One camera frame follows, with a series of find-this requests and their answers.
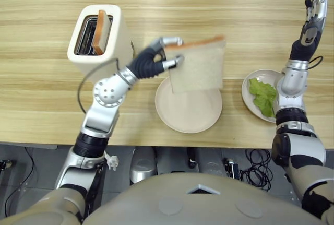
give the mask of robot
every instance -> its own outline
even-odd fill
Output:
[[[303,103],[308,64],[320,42],[327,0],[306,0],[305,5],[300,38],[276,81],[277,129],[271,155],[286,171],[302,209],[228,177],[173,173],[141,179],[108,204],[87,210],[98,194],[104,151],[127,91],[138,80],[182,62],[182,57],[166,61],[163,52],[167,45],[183,44],[182,39],[160,38],[131,64],[95,84],[93,103],[56,189],[0,224],[334,224],[334,171],[324,167],[326,152]],[[153,61],[156,54],[161,61]]]

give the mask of white plug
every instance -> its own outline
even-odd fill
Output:
[[[118,164],[120,160],[117,156],[110,156],[104,152],[104,158],[106,159],[106,164],[108,165],[109,170],[111,170],[111,167],[113,167],[113,170],[116,171],[116,168],[118,167]]]

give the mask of beige plate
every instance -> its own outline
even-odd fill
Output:
[[[257,78],[258,81],[262,81],[263,83],[269,83],[272,86],[274,86],[275,80],[277,76],[279,76],[280,74],[281,73],[274,70],[266,70],[266,69],[257,70],[249,74],[242,83],[241,94],[242,94],[242,99],[244,100],[246,106],[253,114],[255,114],[257,117],[260,117],[261,119],[267,122],[275,123],[276,118],[264,116],[261,113],[260,109],[254,105],[253,100],[255,96],[249,93],[249,79]]]
[[[199,133],[210,128],[223,107],[218,89],[173,94],[166,78],[156,93],[156,109],[161,120],[182,133]]]

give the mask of white toaster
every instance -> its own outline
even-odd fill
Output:
[[[92,47],[99,10],[104,10],[111,22],[106,38],[105,51],[97,55]],[[98,65],[118,58],[120,68],[131,62],[134,47],[120,7],[116,5],[90,5],[85,7],[75,25],[69,42],[67,57],[85,75]],[[96,83],[117,71],[116,63],[108,63],[92,74],[88,80]]]

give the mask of bread slice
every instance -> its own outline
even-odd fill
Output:
[[[221,35],[209,40],[166,47],[167,60],[177,55],[184,56],[180,66],[169,70],[173,93],[221,89],[225,45],[225,38]]]
[[[98,22],[96,24],[96,29],[92,41],[93,49],[98,55],[104,54],[110,28],[111,22],[109,21],[108,15],[104,10],[99,10]]]

